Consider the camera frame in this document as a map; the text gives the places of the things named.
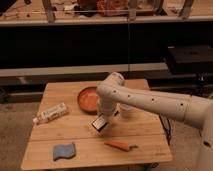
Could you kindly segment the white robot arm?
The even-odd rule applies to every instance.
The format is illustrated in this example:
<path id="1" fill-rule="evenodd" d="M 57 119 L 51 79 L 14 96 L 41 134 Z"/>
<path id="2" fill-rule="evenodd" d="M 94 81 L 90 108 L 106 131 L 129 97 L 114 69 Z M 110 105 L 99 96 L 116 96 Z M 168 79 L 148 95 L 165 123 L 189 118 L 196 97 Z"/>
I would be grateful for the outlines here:
<path id="1" fill-rule="evenodd" d="M 195 171 L 213 171 L 213 99 L 124 86 L 124 77 L 113 72 L 98 86 L 98 111 L 110 116 L 118 103 L 183 122 L 202 131 Z"/>

